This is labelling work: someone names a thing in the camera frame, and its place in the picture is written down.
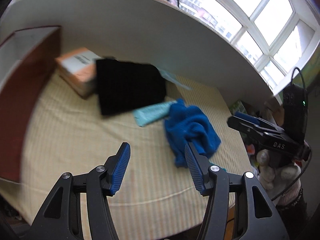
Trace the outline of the white gloved right hand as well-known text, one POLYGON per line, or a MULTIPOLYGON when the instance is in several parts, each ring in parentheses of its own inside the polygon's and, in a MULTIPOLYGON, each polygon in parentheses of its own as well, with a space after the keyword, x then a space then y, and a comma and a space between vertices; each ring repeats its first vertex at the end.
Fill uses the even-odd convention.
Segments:
POLYGON ((286 189, 301 173, 300 167, 291 163, 284 167, 271 167, 271 157, 277 155, 269 150, 260 150, 256 160, 259 164, 259 181, 270 198, 286 189))

